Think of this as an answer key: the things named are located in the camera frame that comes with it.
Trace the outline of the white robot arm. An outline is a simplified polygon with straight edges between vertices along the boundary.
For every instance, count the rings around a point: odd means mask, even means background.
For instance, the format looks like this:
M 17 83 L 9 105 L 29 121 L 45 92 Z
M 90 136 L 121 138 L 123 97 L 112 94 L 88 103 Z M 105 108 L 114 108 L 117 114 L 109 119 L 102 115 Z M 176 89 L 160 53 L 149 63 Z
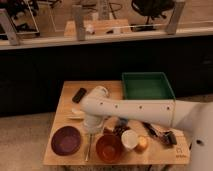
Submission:
M 213 169 L 213 102 L 181 100 L 117 100 L 103 86 L 92 89 L 81 101 L 84 127 L 98 133 L 105 116 L 117 116 L 190 132 L 192 147 L 188 171 Z

